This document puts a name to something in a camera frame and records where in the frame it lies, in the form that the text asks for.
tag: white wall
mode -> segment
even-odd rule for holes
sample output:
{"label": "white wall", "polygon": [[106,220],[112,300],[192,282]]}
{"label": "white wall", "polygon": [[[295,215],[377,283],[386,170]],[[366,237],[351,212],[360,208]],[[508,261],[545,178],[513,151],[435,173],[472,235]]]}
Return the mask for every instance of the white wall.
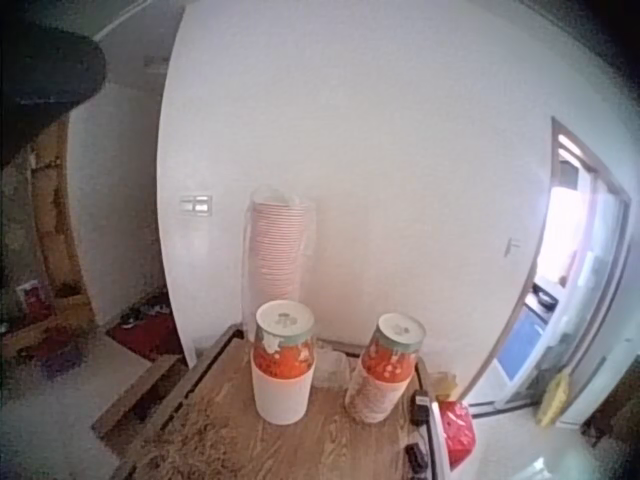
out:
{"label": "white wall", "polygon": [[71,224],[96,321],[164,282],[156,208],[160,97],[115,84],[71,113]]}
{"label": "white wall", "polygon": [[[306,302],[320,335],[364,343],[381,313],[407,312],[427,328],[429,367],[461,386],[534,259],[551,116],[637,197],[640,149],[617,86],[526,8],[485,3],[187,7],[163,100],[158,208],[190,360],[240,320],[243,213],[260,184],[317,202]],[[180,215],[179,196],[193,193],[213,195],[211,217]],[[521,247],[505,259],[509,237]]]}

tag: doorway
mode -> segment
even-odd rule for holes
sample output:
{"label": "doorway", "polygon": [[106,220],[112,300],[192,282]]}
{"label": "doorway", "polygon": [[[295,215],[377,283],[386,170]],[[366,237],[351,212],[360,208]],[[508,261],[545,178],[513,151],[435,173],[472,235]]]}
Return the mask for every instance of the doorway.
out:
{"label": "doorway", "polygon": [[478,415],[539,403],[604,322],[624,263],[630,199],[556,119],[549,206],[530,281],[485,372],[465,398]]}

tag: red rug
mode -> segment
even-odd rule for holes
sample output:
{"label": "red rug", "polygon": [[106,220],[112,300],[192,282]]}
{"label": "red rug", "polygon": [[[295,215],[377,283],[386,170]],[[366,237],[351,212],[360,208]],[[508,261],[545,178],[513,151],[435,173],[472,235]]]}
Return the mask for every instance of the red rug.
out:
{"label": "red rug", "polygon": [[143,322],[131,328],[116,325],[107,331],[107,335],[150,362],[161,355],[183,354],[173,315],[157,313],[144,315],[144,318]]}

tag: wooden table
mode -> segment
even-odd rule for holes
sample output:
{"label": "wooden table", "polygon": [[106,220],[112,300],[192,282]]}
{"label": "wooden table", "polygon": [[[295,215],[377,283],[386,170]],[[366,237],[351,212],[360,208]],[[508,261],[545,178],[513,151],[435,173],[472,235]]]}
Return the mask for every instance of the wooden table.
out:
{"label": "wooden table", "polygon": [[[381,423],[356,423],[344,409],[344,390],[314,387],[306,415],[293,425],[276,426],[255,409],[249,343],[241,337],[237,327],[228,330],[187,373],[149,421],[113,479],[136,478],[138,462],[149,454],[149,439],[171,428],[185,405],[204,404],[200,402],[207,402],[207,421],[230,423],[233,430],[237,443],[232,456],[237,468],[229,478],[404,479],[410,477],[404,446],[411,442],[430,452],[432,465],[426,478],[447,478],[439,413],[432,410],[429,428],[418,429],[409,423],[409,397],[426,382],[422,363],[401,401]],[[351,355],[357,352],[350,346],[337,349]]]}

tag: tiled floor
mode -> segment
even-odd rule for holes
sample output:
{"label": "tiled floor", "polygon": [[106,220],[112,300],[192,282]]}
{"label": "tiled floor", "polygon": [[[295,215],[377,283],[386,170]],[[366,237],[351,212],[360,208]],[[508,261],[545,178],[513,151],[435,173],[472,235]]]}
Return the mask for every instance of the tiled floor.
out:
{"label": "tiled floor", "polygon": [[452,480],[601,480],[623,453],[612,441],[593,450],[577,430],[540,428],[531,409],[477,419],[474,428],[476,448]]}
{"label": "tiled floor", "polygon": [[500,365],[494,360],[480,380],[473,387],[473,390],[465,398],[465,403],[472,405],[474,403],[493,402],[500,398],[506,391],[507,377],[500,371]]}
{"label": "tiled floor", "polygon": [[104,479],[117,458],[90,426],[148,366],[105,335],[87,345],[84,363],[54,381],[21,367],[3,385],[2,478]]}

